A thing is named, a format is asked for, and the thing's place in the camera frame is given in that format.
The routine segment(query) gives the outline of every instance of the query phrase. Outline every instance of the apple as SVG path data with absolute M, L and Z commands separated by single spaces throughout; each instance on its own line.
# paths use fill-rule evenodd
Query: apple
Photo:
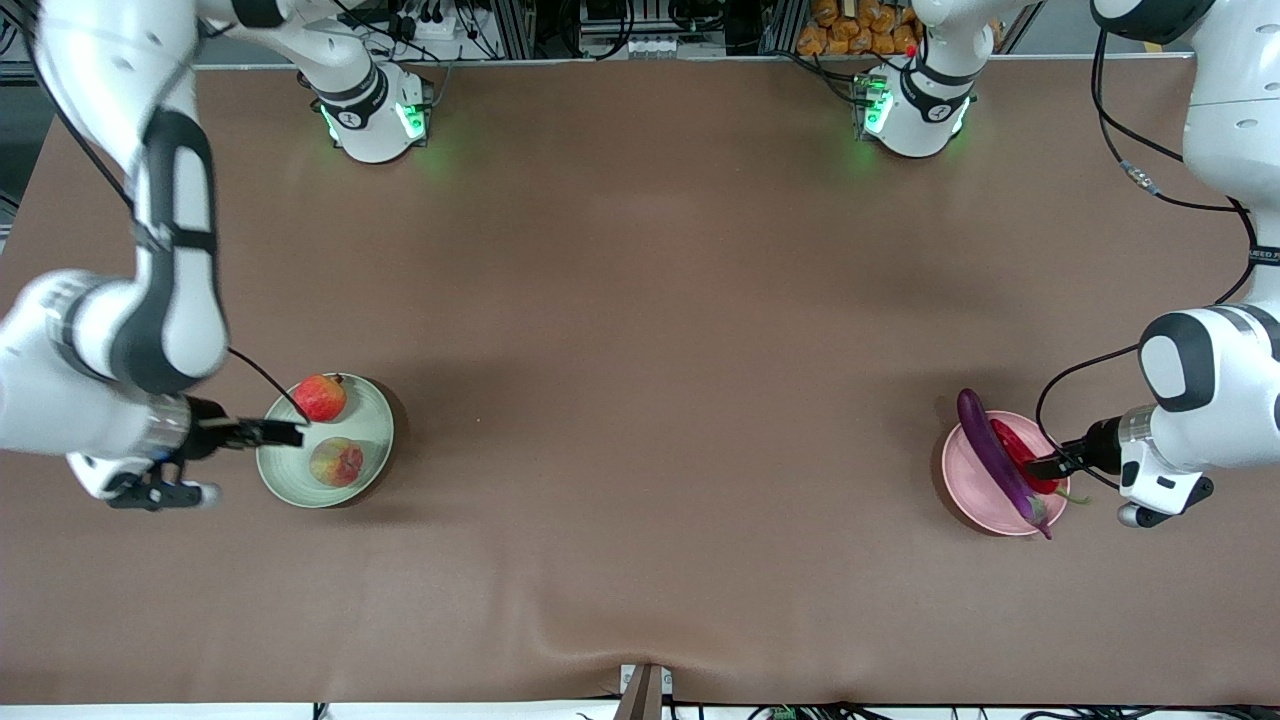
M 347 406 L 347 391 L 342 387 L 343 377 L 311 375 L 298 383 L 293 391 L 293 400 L 297 401 L 307 418 L 315 423 L 328 423 L 342 414 Z
M 311 477 L 329 487 L 344 488 L 356 482 L 364 465 L 360 443 L 344 437 L 332 437 L 311 451 Z

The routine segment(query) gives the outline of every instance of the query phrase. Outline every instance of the eggplant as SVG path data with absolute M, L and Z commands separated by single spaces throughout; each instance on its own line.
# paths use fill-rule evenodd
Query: eggplant
M 991 429 L 987 409 L 982 406 L 982 398 L 978 397 L 978 393 L 969 388 L 961 389 L 960 396 L 956 397 L 956 414 L 960 416 L 960 429 L 964 430 L 964 437 L 973 446 L 978 461 L 996 480 L 1005 497 L 1014 503 L 1018 514 L 1030 527 L 1039 530 L 1044 538 L 1053 539 L 1048 530 L 1048 510 L 1044 507 L 1044 501 L 1027 484 L 1012 459 L 1000 445 L 996 432 Z

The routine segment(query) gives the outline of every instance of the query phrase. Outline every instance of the wire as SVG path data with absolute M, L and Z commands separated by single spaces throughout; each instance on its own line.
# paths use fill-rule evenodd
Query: wire
M 872 50 L 868 50 L 867 54 L 874 56 L 881 63 L 884 63 L 886 65 L 893 68 L 895 70 L 897 70 L 900 73 L 905 73 L 906 72 L 906 65 L 901 65 L 901 67 L 895 65 L 893 63 L 890 61 L 888 58 L 886 58 L 884 55 L 881 55 L 879 53 L 874 53 Z
M 831 76 L 827 74 L 827 70 L 822 69 L 822 60 L 819 60 L 817 55 L 813 56 L 813 65 L 818 68 L 818 77 L 822 78 L 822 82 L 827 83 L 827 87 L 836 95 L 836 97 L 840 97 L 841 100 L 849 102 L 850 105 L 859 104 L 858 100 L 855 100 L 851 95 L 844 92 L 842 90 L 840 90 L 840 87 L 836 86 L 836 81 L 831 79 Z
M 462 59 L 462 46 L 458 45 L 458 60 Z M 458 60 L 452 60 L 448 69 L 444 70 L 444 79 L 440 82 L 440 91 L 435 94 L 431 99 L 431 109 L 436 109 L 440 102 L 444 102 L 444 91 L 449 88 L 449 78 L 453 77 L 453 65 L 458 64 Z
M 694 18 L 692 15 L 687 15 L 685 18 L 680 18 L 677 15 L 676 6 L 677 5 L 682 5 L 682 4 L 684 4 L 684 0 L 671 0 L 669 3 L 667 3 L 667 17 L 680 29 L 682 29 L 685 32 L 713 32 L 713 31 L 717 31 L 717 29 L 721 29 L 722 27 L 724 27 L 724 10 L 723 9 L 721 10 L 721 13 L 718 15 L 716 15 L 714 19 L 708 20 L 707 23 L 699 26 L 698 24 L 698 19 Z
M 1110 128 L 1115 128 L 1120 131 L 1120 133 L 1124 135 L 1125 137 L 1129 137 L 1130 140 L 1140 145 L 1144 145 L 1171 160 L 1183 163 L 1184 160 L 1181 154 L 1175 152 L 1165 147 L 1164 145 L 1160 145 L 1158 142 L 1143 137 L 1142 135 L 1129 129 L 1123 123 L 1112 118 L 1110 113 L 1107 113 L 1102 101 L 1102 70 L 1103 70 L 1103 64 L 1106 63 L 1107 40 L 1108 40 L 1107 31 L 1105 29 L 1098 31 L 1098 42 L 1093 50 L 1093 67 L 1089 74 L 1089 94 L 1093 99 L 1093 108 L 1098 113 L 1098 127 L 1102 129 L 1102 140 L 1107 143 L 1107 150 L 1111 152 L 1111 156 L 1115 158 L 1115 161 L 1117 164 L 1125 168 L 1126 174 L 1130 173 L 1129 168 L 1132 168 L 1132 165 L 1129 165 L 1129 163 L 1124 159 L 1124 156 L 1120 155 L 1120 150 L 1116 149 L 1115 141 L 1111 140 Z M 1170 205 L 1178 205 L 1179 208 L 1189 208 L 1192 210 L 1212 210 L 1215 213 L 1238 211 L 1234 206 L 1203 205 L 1201 202 L 1188 202 L 1185 200 L 1178 200 L 1175 197 L 1169 197 L 1167 195 L 1160 192 L 1160 188 L 1156 188 L 1155 186 L 1152 187 L 1153 190 L 1147 190 L 1148 192 L 1151 192 L 1151 195 L 1156 196 L 1160 200 L 1164 200 L 1165 202 L 1169 202 Z
M 266 382 L 271 383 L 271 387 L 274 387 L 275 391 L 280 393 L 280 397 L 288 400 L 289 405 L 292 405 L 293 409 L 297 410 L 298 416 L 301 416 L 306 421 L 306 427 L 311 427 L 311 418 L 302 410 L 302 406 L 298 405 L 298 401 L 293 400 L 293 396 L 289 395 L 289 391 L 284 389 L 284 386 L 282 386 L 280 383 L 275 382 L 275 378 L 273 378 L 270 373 L 268 373 L 266 370 L 264 370 L 262 366 L 259 365 L 257 363 L 255 363 L 252 357 L 250 357 L 248 355 L 244 355 L 243 352 L 241 352 L 239 350 L 236 350 L 234 347 L 228 347 L 227 352 L 230 352 L 232 355 L 234 355 L 236 357 L 238 357 L 242 363 L 244 363 L 250 368 L 253 368 L 253 370 L 256 370 L 257 374 L 262 375 L 262 379 L 265 379 Z M 325 707 L 329 706 L 329 703 L 324 703 L 324 702 L 316 703 L 316 705 L 323 705 Z M 323 710 L 319 711 L 319 712 L 320 712 L 320 715 L 324 715 Z
M 631 4 L 632 0 L 618 0 L 618 6 L 621 13 L 618 15 L 618 40 L 613 44 L 613 47 L 608 53 L 596 58 L 596 60 L 608 60 L 627 46 L 631 41 L 631 31 L 636 27 L 636 9 Z
M 1174 152 L 1172 150 L 1160 145 L 1158 142 L 1148 140 L 1142 135 L 1138 135 L 1137 132 L 1126 128 L 1124 124 L 1117 122 L 1107 113 L 1102 101 L 1102 65 L 1106 61 L 1106 49 L 1107 49 L 1107 31 L 1100 31 L 1098 42 L 1093 53 L 1093 69 L 1091 73 L 1089 83 L 1091 83 L 1091 95 L 1093 97 L 1093 106 L 1098 113 L 1098 127 L 1102 131 L 1102 140 L 1106 142 L 1107 150 L 1111 152 L 1111 156 L 1115 158 L 1116 163 L 1119 163 L 1121 167 L 1125 168 L 1126 173 L 1129 173 L 1129 168 L 1132 165 L 1128 164 L 1128 161 L 1120 154 L 1120 150 L 1116 147 L 1115 141 L 1111 138 L 1108 126 L 1120 131 L 1125 137 L 1129 137 L 1135 142 L 1139 142 L 1160 152 L 1161 155 L 1165 155 L 1166 158 L 1183 163 L 1184 160 L 1180 154 Z M 1228 196 L 1226 201 L 1229 202 L 1229 205 L 1222 206 L 1222 205 L 1203 205 L 1199 202 L 1187 202 L 1184 200 L 1176 200 L 1174 197 L 1169 197 L 1158 192 L 1158 190 L 1152 195 L 1155 195 L 1160 200 L 1164 200 L 1165 202 L 1169 202 L 1170 205 L 1176 205 L 1179 208 L 1189 208 L 1193 210 L 1208 210 L 1215 213 L 1219 211 L 1235 213 L 1240 218 L 1240 222 L 1244 224 L 1244 233 L 1248 236 L 1249 247 L 1253 247 L 1258 242 L 1257 228 L 1253 227 L 1253 220 L 1249 218 L 1249 211 L 1244 208 L 1244 205 L 1240 204 L 1239 200 L 1234 197 Z M 1253 273 L 1253 263 L 1251 261 L 1244 266 L 1244 272 L 1240 273 L 1240 277 L 1236 278 L 1234 283 L 1231 283 L 1231 287 L 1228 288 L 1228 291 L 1224 292 L 1221 296 L 1219 296 L 1217 300 L 1215 300 L 1212 304 L 1220 305 L 1225 302 L 1228 299 L 1230 299 L 1233 295 L 1239 292 L 1239 290 L 1244 287 L 1244 283 L 1248 282 L 1249 275 L 1252 273 Z M 1116 357 L 1123 357 L 1132 352 L 1137 352 L 1138 347 L 1139 346 L 1137 343 L 1129 345 L 1126 347 L 1121 347 L 1120 350 L 1112 350 L 1111 352 L 1107 352 L 1105 355 L 1098 355 L 1097 357 L 1091 357 L 1083 363 L 1076 363 L 1075 365 L 1071 365 L 1070 368 L 1053 375 L 1053 378 L 1050 379 L 1050 382 L 1046 383 L 1044 387 L 1041 389 L 1039 397 L 1036 400 L 1036 425 L 1039 428 L 1041 436 L 1043 436 L 1044 439 L 1053 447 L 1053 451 L 1057 454 L 1057 456 L 1062 457 L 1069 465 L 1074 466 L 1075 470 L 1083 470 L 1093 479 L 1111 487 L 1112 489 L 1119 489 L 1119 486 L 1116 486 L 1115 482 L 1103 478 L 1100 473 L 1097 473 L 1092 468 L 1085 466 L 1084 462 L 1065 452 L 1062 450 L 1062 446 L 1060 446 L 1057 441 L 1055 441 L 1053 437 L 1050 436 L 1048 429 L 1044 427 L 1044 419 L 1043 419 L 1044 401 L 1048 398 L 1050 391 L 1052 391 L 1053 387 L 1057 386 L 1057 383 L 1062 382 L 1074 373 L 1078 373 L 1087 368 L 1092 368 L 1094 365 L 1100 365 L 1108 360 L 1115 360 Z M 1034 720 L 1034 719 L 1024 717 L 1023 720 Z
M 498 56 L 498 51 L 493 49 L 493 45 L 489 45 L 489 38 L 485 37 L 484 35 L 480 19 L 476 17 L 475 5 L 471 4 L 471 0 L 458 0 L 458 1 L 466 4 L 467 14 L 471 15 L 471 27 L 475 28 L 476 33 L 475 37 L 471 37 L 471 42 L 475 44 L 475 46 L 479 47 L 481 53 L 488 55 L 490 60 L 500 60 L 502 58 Z M 454 9 L 458 12 L 458 19 L 462 19 L 462 5 L 454 4 Z M 471 36 L 470 29 L 467 31 L 467 36 L 468 37 Z
M 403 42 L 404 45 L 412 47 L 413 50 L 417 50 L 425 58 L 430 58 L 435 63 L 443 63 L 443 60 L 440 60 L 439 58 L 436 58 L 435 54 L 431 53 L 430 50 L 428 50 L 426 47 L 422 47 L 421 45 L 415 45 L 415 44 L 407 41 L 407 40 L 402 40 L 399 37 L 396 37 L 394 35 L 387 32 L 385 29 L 383 29 L 380 27 L 374 27 L 374 26 L 366 23 L 364 18 L 356 17 L 356 13 L 351 12 L 351 8 L 348 8 L 342 0 L 333 0 L 333 4 L 337 5 L 339 9 L 342 9 L 343 13 L 347 13 L 348 18 L 356 20 L 357 23 L 360 23 L 365 28 L 371 29 L 371 31 L 378 32 L 378 33 L 381 33 L 381 35 L 385 35 L 387 37 L 390 37 L 392 40 L 398 40 L 398 41 Z
M 120 197 L 120 201 L 123 201 L 124 205 L 132 213 L 133 200 L 129 199 L 129 195 L 124 191 L 124 186 L 120 184 L 120 181 L 115 179 L 115 176 L 113 176 L 111 170 L 108 169 L 106 163 L 104 163 L 102 159 L 99 158 L 97 152 L 95 152 L 93 149 L 90 146 L 88 141 L 84 140 L 84 136 L 81 133 L 81 131 L 76 129 L 76 126 L 72 123 L 70 118 L 67 117 L 67 111 L 63 110 L 61 105 L 58 102 L 58 99 L 54 97 L 54 94 L 49 90 L 49 83 L 45 81 L 45 73 L 40 68 L 40 63 L 36 61 L 36 40 L 31 27 L 18 22 L 18 18 L 10 14 L 9 10 L 6 10 L 3 5 L 0 5 L 0 13 L 4 13 L 4 15 L 9 19 L 9 22 L 13 23 L 13 26 L 17 27 L 19 31 L 22 31 L 23 42 L 27 45 L 27 55 L 31 58 L 31 72 L 32 74 L 36 76 L 36 83 L 40 85 L 40 88 L 45 91 L 45 95 L 47 95 L 49 100 L 52 102 L 54 113 L 58 115 L 58 119 L 61 120 L 63 126 L 67 128 L 67 132 L 69 132 L 72 135 L 72 138 L 76 141 L 76 145 L 78 145 L 79 149 L 84 151 L 84 155 L 87 155 L 90 161 L 93 163 L 93 167 L 97 168 L 97 172 L 102 174 L 102 178 L 106 179 L 108 184 L 111 186 L 111 190 L 115 191 L 115 195 Z
M 1096 705 L 1096 706 L 1071 706 L 1071 712 L 1075 715 L 1065 715 L 1061 712 L 1050 712 L 1048 710 L 1036 710 L 1023 715 L 1023 720 L 1037 720 L 1038 717 L 1051 717 L 1052 720 L 1138 720 L 1151 715 L 1152 712 L 1165 710 L 1167 705 L 1157 705 L 1153 707 L 1138 708 L 1129 712 L 1126 707 L 1121 706 L 1108 706 L 1108 705 Z
M 12 24 L 8 18 L 0 19 L 0 40 L 4 40 L 5 35 L 9 35 L 9 40 L 4 44 L 4 47 L 0 47 L 0 55 L 13 49 L 13 42 L 18 40 L 19 35 L 18 26 Z
M 790 50 L 781 50 L 781 49 L 780 50 L 769 50 L 768 53 L 765 53 L 765 55 L 777 55 L 780 58 L 787 58 L 792 63 L 795 63 L 795 64 L 800 65 L 801 68 L 804 68 L 805 72 L 813 73 L 815 76 L 817 74 L 824 74 L 826 77 L 829 77 L 831 79 L 838 79 L 838 81 L 844 81 L 844 82 L 852 82 L 854 81 L 854 76 L 852 74 L 841 74 L 841 73 L 836 73 L 836 72 L 831 72 L 831 70 L 824 70 L 820 67 L 818 67 L 817 64 L 809 64 L 809 63 L 806 63 L 804 60 L 804 58 L 801 58 L 800 55 L 796 55 L 795 53 L 791 53 Z
M 1234 204 L 1239 209 L 1239 217 L 1240 217 L 1240 220 L 1244 223 L 1244 232 L 1245 232 L 1245 234 L 1248 234 L 1248 237 L 1249 237 L 1249 246 L 1252 247 L 1258 241 L 1258 233 L 1257 233 L 1257 229 L 1253 227 L 1253 220 L 1249 218 L 1248 213 L 1244 210 L 1244 206 L 1242 206 L 1239 204 L 1239 201 L 1236 201 L 1235 199 L 1229 199 L 1229 200 L 1231 201 L 1231 204 Z M 1244 272 L 1240 273 L 1240 277 L 1236 278 L 1236 281 L 1234 283 L 1231 283 L 1231 287 L 1228 288 L 1226 292 L 1224 292 L 1222 295 L 1220 295 L 1217 297 L 1217 300 L 1215 300 L 1212 304 L 1213 305 L 1221 305 L 1222 302 L 1226 302 L 1228 299 L 1230 299 L 1233 295 L 1235 295 L 1236 292 L 1239 292 L 1239 290 L 1242 287 L 1244 287 L 1244 283 L 1248 282 L 1249 275 L 1252 273 L 1253 273 L 1253 263 L 1251 261 L 1249 264 L 1247 264 L 1244 266 Z M 1070 455 L 1066 451 L 1064 451 L 1062 446 L 1060 446 L 1057 443 L 1057 441 L 1053 439 L 1053 437 L 1048 434 L 1048 429 L 1044 427 L 1044 418 L 1043 418 L 1044 401 L 1048 398 L 1050 391 L 1052 391 L 1053 387 L 1057 383 L 1062 382 L 1068 377 L 1070 377 L 1070 375 L 1073 375 L 1073 374 L 1075 374 L 1075 373 L 1078 373 L 1080 370 L 1084 370 L 1085 368 L 1092 368 L 1094 365 L 1100 365 L 1102 363 L 1106 363 L 1107 360 L 1115 360 L 1116 357 L 1123 357 L 1125 355 L 1129 355 L 1130 352 L 1137 352 L 1138 347 L 1139 347 L 1138 343 L 1129 345 L 1126 347 L 1121 347 L 1120 350 L 1112 350 L 1111 352 L 1107 352 L 1105 355 L 1098 355 L 1097 357 L 1091 357 L 1091 359 L 1088 359 L 1088 360 L 1085 360 L 1083 363 L 1076 363 L 1075 365 L 1071 365 L 1070 368 L 1068 368 L 1068 369 L 1062 370 L 1061 373 L 1053 375 L 1053 379 L 1051 379 L 1048 383 L 1044 384 L 1044 388 L 1041 389 L 1039 397 L 1036 400 L 1036 427 L 1039 428 L 1041 436 L 1043 436 L 1044 439 L 1053 447 L 1053 452 L 1056 452 L 1059 457 L 1062 457 L 1064 460 L 1066 460 L 1066 462 L 1069 465 L 1074 465 L 1076 470 L 1083 470 L 1089 477 L 1092 477 L 1093 479 L 1096 479 L 1096 480 L 1101 482 L 1102 484 L 1110 487 L 1111 489 L 1120 489 L 1120 488 L 1119 488 L 1119 486 L 1116 486 L 1115 482 L 1108 480 L 1107 478 L 1103 478 L 1101 474 L 1098 474 L 1096 470 L 1093 470 L 1093 468 L 1087 466 L 1084 462 L 1076 460 L 1073 455 Z
M 579 47 L 577 41 L 568 35 L 570 26 L 572 24 L 568 22 L 568 12 L 572 8 L 573 0 L 561 1 L 561 12 L 556 15 L 556 31 L 559 33 L 561 42 L 564 44 L 564 49 L 568 50 L 570 56 L 581 58 L 582 50 Z
M 206 35 L 205 40 L 212 40 L 215 37 L 221 37 L 221 36 L 227 35 L 228 32 L 236 29 L 237 24 L 238 23 L 230 23 L 230 24 L 223 27 L 221 29 L 215 29 L 215 31 L 210 32 L 209 35 Z

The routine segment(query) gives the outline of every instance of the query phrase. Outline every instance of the red bell pepper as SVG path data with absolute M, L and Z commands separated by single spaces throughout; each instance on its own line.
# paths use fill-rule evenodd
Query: red bell pepper
M 1014 461 L 1014 466 L 1018 468 L 1018 473 L 1027 480 L 1027 484 L 1039 495 L 1053 495 L 1057 492 L 1057 486 L 1061 480 L 1043 480 L 1030 474 L 1027 469 L 1027 464 L 1036 460 L 1036 454 L 1032 448 L 1027 447 L 1023 438 L 1018 437 L 1014 428 L 1010 428 L 1000 420 L 991 421 L 991 429 L 996 430 L 996 439 L 1000 441 L 1001 447 L 1009 454 L 1009 459 Z

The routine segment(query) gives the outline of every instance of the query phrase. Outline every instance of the plate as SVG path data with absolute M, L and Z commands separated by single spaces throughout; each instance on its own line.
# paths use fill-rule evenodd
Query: plate
M 1027 418 L 1004 410 L 988 410 L 987 418 L 1012 428 L 1037 457 L 1053 452 L 1053 446 L 1044 439 L 1036 423 Z M 960 425 L 951 429 L 947 442 L 942 446 L 942 480 L 960 511 L 978 525 L 1001 536 L 1033 536 L 1039 532 L 1023 520 L 1014 503 L 996 484 L 996 479 L 978 461 Z M 1061 487 L 1070 492 L 1070 483 L 1068 478 Z M 1048 524 L 1052 525 L 1066 510 L 1066 498 L 1059 495 L 1042 495 L 1041 500 L 1044 501 Z
M 302 447 L 257 448 L 257 473 L 275 497 L 298 507 L 330 507 L 356 497 L 367 488 L 387 465 L 396 437 L 392 406 L 378 386 L 358 375 L 342 375 L 347 406 L 332 423 L 312 423 L 301 428 Z M 298 384 L 289 388 L 289 395 Z M 302 423 L 302 416 L 284 397 L 275 400 L 266 411 L 268 420 Z M 311 451 L 321 442 L 344 437 L 360 443 L 365 464 L 356 482 L 344 488 L 329 487 L 311 477 Z

